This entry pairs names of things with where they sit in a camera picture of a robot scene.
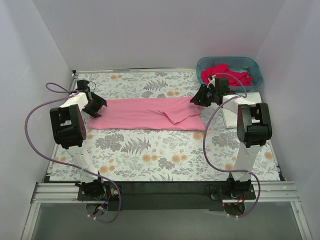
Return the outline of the pink t shirt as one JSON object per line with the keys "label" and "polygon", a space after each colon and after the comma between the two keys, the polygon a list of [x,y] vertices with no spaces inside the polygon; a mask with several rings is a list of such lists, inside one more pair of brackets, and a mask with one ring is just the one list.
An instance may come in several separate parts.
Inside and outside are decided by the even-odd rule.
{"label": "pink t shirt", "polygon": [[190,100],[190,96],[110,99],[100,110],[100,117],[89,119],[88,128],[202,132],[202,108]]}

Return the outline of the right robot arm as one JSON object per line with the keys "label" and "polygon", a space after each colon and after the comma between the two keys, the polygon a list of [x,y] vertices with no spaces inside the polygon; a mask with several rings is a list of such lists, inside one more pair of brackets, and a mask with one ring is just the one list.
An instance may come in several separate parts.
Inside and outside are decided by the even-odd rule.
{"label": "right robot arm", "polygon": [[247,91],[243,94],[232,92],[228,78],[217,75],[209,76],[208,84],[202,84],[190,102],[201,107],[215,103],[218,110],[225,108],[237,116],[239,150],[234,169],[227,170],[228,178],[218,185],[213,196],[235,199],[253,195],[252,178],[256,178],[253,166],[259,151],[272,137],[268,104],[249,101]]}

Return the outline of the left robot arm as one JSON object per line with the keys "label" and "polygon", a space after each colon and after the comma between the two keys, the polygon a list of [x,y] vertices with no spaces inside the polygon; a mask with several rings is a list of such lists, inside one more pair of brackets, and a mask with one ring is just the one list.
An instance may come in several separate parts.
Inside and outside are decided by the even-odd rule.
{"label": "left robot arm", "polygon": [[79,167],[80,184],[77,186],[86,196],[100,200],[105,196],[106,188],[102,178],[97,176],[99,171],[85,146],[87,128],[82,113],[99,118],[99,110],[107,106],[107,101],[91,91],[88,80],[78,80],[76,86],[78,94],[49,111],[53,138]]}

